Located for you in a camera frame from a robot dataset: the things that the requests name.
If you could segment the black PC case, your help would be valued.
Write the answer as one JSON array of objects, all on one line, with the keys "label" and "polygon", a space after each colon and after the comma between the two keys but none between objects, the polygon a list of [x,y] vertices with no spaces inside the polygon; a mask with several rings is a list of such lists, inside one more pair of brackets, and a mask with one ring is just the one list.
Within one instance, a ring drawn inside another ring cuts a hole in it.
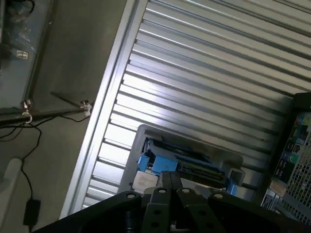
[{"label": "black PC case", "polygon": [[311,225],[311,92],[295,94],[262,187],[262,207]]}]

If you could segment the grey plastic housing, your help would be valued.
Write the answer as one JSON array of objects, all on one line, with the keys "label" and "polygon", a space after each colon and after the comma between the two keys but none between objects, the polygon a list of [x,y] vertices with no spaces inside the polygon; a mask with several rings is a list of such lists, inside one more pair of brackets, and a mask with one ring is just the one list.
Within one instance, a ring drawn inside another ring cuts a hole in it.
[{"label": "grey plastic housing", "polygon": [[5,169],[0,169],[0,190],[4,190],[16,183],[19,178],[22,161],[13,158]]}]

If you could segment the disk in blue caddy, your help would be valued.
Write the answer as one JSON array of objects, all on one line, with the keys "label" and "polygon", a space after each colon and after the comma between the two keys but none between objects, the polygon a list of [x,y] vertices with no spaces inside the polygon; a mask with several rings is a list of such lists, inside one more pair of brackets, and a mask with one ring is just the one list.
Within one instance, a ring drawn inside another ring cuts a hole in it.
[{"label": "disk in blue caddy", "polygon": [[226,190],[236,195],[237,185],[208,156],[154,139],[147,139],[138,160],[138,171],[159,177],[161,172],[178,172],[185,180]]}]

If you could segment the silver CPU chip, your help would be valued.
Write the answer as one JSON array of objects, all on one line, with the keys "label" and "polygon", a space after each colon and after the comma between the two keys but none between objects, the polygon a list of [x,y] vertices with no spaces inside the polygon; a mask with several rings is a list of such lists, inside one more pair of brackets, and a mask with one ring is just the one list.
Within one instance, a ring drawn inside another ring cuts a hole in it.
[{"label": "silver CPU chip", "polygon": [[134,178],[132,189],[143,194],[145,189],[155,187],[157,185],[158,176],[138,171]]}]

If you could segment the black power adapter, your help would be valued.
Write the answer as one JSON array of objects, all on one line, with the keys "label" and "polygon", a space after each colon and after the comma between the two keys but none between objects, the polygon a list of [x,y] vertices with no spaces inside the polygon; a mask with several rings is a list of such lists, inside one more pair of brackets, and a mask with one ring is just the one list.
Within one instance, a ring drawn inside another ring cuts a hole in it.
[{"label": "black power adapter", "polygon": [[41,207],[40,200],[29,199],[26,202],[26,208],[23,219],[24,226],[33,227],[37,224],[40,207]]}]

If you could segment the grey and blue device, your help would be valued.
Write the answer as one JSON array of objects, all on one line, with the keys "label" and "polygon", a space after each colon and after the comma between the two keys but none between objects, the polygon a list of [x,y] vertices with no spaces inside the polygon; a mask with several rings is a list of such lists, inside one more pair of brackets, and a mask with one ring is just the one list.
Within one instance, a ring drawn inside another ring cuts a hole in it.
[{"label": "grey and blue device", "polygon": [[[216,165],[219,165],[225,170],[225,173],[231,178],[237,187],[241,186],[245,177],[245,172],[242,170],[243,158],[240,155],[222,150],[220,148],[200,142],[199,140],[183,136],[178,133],[173,133],[161,129],[157,129],[147,125],[140,125],[131,151],[126,163],[124,173],[118,191],[132,190],[132,184],[136,173],[138,172],[138,160],[142,155],[143,146],[147,139],[154,139],[161,142],[166,142],[183,148],[192,148],[195,152],[200,152],[208,156]],[[190,188],[200,194],[207,193],[211,186],[202,185],[181,178],[181,183],[184,188]]]}]

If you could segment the black tripod stand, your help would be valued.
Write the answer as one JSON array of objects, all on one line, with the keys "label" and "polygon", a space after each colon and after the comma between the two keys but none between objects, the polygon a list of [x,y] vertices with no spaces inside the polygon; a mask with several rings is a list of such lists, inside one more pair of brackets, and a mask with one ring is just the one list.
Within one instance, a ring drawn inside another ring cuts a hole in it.
[{"label": "black tripod stand", "polygon": [[56,101],[56,104],[39,106],[36,101],[28,99],[24,100],[19,108],[0,109],[0,127],[16,123],[27,124],[60,115],[88,114],[92,112],[92,107],[95,103],[95,99],[87,96],[85,93],[52,91],[50,95]]}]

